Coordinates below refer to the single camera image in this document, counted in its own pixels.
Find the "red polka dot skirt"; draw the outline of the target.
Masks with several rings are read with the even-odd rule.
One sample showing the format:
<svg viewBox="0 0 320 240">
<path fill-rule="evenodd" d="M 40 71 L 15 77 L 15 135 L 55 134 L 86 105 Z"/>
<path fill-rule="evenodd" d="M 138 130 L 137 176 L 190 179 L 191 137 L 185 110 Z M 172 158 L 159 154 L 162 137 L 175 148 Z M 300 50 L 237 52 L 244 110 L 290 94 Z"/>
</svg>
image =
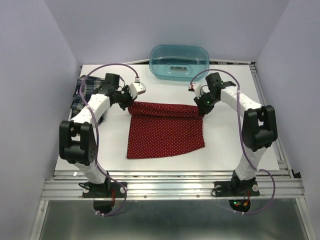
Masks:
<svg viewBox="0 0 320 240">
<path fill-rule="evenodd" d="M 194 105 L 135 102 L 128 112 L 128 159 L 174 157 L 205 147 L 203 116 Z"/>
</svg>

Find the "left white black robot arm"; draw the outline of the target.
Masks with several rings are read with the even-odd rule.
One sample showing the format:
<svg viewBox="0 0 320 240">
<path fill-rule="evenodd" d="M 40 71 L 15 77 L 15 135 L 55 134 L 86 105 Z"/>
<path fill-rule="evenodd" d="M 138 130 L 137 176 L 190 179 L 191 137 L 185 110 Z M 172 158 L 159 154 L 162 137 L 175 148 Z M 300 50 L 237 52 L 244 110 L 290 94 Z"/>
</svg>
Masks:
<svg viewBox="0 0 320 240">
<path fill-rule="evenodd" d="M 59 157 L 78 168 L 86 177 L 86 182 L 79 183 L 84 198 L 105 198 L 116 193 L 116 183 L 111 179 L 98 161 L 99 124 L 108 109 L 114 104 L 123 110 L 131 107 L 145 87 L 140 82 L 120 85 L 123 78 L 114 73 L 106 73 L 98 85 L 90 92 L 86 82 L 95 78 L 82 76 L 77 95 L 83 107 L 69 120 L 59 125 Z"/>
</svg>

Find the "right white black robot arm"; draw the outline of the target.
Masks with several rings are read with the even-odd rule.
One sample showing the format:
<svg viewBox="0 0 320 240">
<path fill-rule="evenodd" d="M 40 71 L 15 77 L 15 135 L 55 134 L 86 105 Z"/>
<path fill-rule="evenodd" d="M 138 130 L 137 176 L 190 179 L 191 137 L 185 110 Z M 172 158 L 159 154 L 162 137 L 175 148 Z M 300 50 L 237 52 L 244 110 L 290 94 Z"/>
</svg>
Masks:
<svg viewBox="0 0 320 240">
<path fill-rule="evenodd" d="M 219 102 L 236 111 L 242 156 L 230 189 L 233 194 L 242 195 L 248 190 L 248 183 L 255 180 L 263 155 L 278 138 L 276 113 L 273 106 L 262 105 L 242 93 L 238 80 L 223 81 L 220 73 L 221 70 L 215 70 L 206 76 L 207 92 L 194 81 L 188 89 L 195 93 L 194 102 L 201 115 L 209 114 Z"/>
</svg>

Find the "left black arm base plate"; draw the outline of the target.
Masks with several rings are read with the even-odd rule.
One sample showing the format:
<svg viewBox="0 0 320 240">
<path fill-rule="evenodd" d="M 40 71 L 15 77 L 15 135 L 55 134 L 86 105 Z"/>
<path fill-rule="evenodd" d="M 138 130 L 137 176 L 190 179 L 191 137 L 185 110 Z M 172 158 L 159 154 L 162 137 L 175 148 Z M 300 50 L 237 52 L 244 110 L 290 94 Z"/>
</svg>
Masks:
<svg viewBox="0 0 320 240">
<path fill-rule="evenodd" d="M 83 198 L 94 199 L 93 209 L 101 217 L 117 215 L 127 199 L 127 182 L 106 179 L 102 184 L 81 182 L 78 185 L 82 188 Z"/>
</svg>

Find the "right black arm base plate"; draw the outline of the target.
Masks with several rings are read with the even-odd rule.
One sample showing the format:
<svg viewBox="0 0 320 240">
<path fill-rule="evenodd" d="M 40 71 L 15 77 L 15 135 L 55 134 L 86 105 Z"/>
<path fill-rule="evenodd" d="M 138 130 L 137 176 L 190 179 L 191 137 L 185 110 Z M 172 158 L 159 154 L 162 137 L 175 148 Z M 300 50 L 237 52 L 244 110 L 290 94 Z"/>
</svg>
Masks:
<svg viewBox="0 0 320 240">
<path fill-rule="evenodd" d="M 229 197 L 230 207 L 241 213 L 247 213 L 251 207 L 251 197 L 260 196 L 260 191 L 256 178 L 240 180 L 233 173 L 231 180 L 215 181 L 211 190 L 213 197 Z"/>
</svg>

